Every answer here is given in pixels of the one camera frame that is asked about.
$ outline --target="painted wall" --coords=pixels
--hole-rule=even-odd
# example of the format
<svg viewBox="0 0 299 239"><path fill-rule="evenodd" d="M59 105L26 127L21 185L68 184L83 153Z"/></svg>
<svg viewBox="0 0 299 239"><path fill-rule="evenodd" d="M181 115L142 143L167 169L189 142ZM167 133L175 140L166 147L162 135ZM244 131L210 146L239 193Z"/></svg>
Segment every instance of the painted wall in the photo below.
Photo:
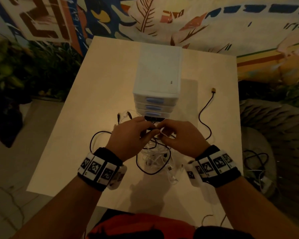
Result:
<svg viewBox="0 0 299 239"><path fill-rule="evenodd" d="M239 79L299 80L299 0L0 0L0 34L70 43L93 35L237 56Z"/></svg>

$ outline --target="drawer handle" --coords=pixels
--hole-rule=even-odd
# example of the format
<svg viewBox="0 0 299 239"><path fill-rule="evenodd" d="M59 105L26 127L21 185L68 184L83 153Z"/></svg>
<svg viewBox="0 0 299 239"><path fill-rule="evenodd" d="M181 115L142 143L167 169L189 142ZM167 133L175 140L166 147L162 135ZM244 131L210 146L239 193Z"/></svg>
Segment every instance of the drawer handle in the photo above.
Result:
<svg viewBox="0 0 299 239"><path fill-rule="evenodd" d="M164 103L163 98L155 98L155 97L147 97L146 101L151 102L151 103L157 103L157 104L163 104Z"/></svg>
<svg viewBox="0 0 299 239"><path fill-rule="evenodd" d="M160 116L161 113L157 113L157 112L145 112L145 116Z"/></svg>
<svg viewBox="0 0 299 239"><path fill-rule="evenodd" d="M153 111L160 111L162 109L159 106L145 106L145 108Z"/></svg>

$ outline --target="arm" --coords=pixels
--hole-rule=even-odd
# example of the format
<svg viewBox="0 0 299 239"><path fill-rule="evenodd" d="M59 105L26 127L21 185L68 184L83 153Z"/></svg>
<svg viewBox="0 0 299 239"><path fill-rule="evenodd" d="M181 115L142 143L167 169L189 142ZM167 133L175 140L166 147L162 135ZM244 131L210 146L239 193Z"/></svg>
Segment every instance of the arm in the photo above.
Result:
<svg viewBox="0 0 299 239"><path fill-rule="evenodd" d="M158 129L163 127L166 136L159 135L161 141L184 155L196 158L210 147L190 122L165 119L157 125ZM169 138L173 132L175 139ZM216 188L216 192L234 229L255 239L299 238L299 228L242 176Z"/></svg>
<svg viewBox="0 0 299 239"><path fill-rule="evenodd" d="M116 126L106 148L123 162L138 154L160 131L154 129L143 137L147 128L156 128L144 117L136 117ZM33 218L31 218L12 239L78 239L101 197L102 192L75 177Z"/></svg>

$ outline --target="forearm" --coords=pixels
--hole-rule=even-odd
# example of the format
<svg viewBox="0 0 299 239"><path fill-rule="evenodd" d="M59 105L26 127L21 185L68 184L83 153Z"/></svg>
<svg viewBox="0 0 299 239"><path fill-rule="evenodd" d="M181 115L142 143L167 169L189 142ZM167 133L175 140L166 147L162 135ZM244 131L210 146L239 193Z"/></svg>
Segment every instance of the forearm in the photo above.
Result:
<svg viewBox="0 0 299 239"><path fill-rule="evenodd" d="M76 176L12 238L80 238L101 194Z"/></svg>
<svg viewBox="0 0 299 239"><path fill-rule="evenodd" d="M299 228L245 178L239 177L216 192L234 229L250 233L255 239L299 239Z"/></svg>

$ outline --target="tabletop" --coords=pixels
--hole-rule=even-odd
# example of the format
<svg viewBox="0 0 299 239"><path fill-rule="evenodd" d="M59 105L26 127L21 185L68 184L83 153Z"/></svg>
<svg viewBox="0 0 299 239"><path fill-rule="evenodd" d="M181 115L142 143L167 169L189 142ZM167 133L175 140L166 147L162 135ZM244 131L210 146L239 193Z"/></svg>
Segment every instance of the tabletop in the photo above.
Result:
<svg viewBox="0 0 299 239"><path fill-rule="evenodd" d="M133 85L142 43L104 37L93 38L68 98L32 176L28 191L55 196L76 175L89 152L94 133L112 131L117 113L135 110ZM211 97L201 119L212 130L215 144L242 171L242 147L236 58L182 49L181 94L171 119L189 120L207 137L208 129L198 122L198 113ZM105 146L102 134L94 150ZM118 189L106 189L98 206L132 213L151 213L200 226L205 215L213 214L219 225L224 211L214 188L191 186L185 171L171 185L166 172L146 175L135 158L124 164L128 171Z"/></svg>

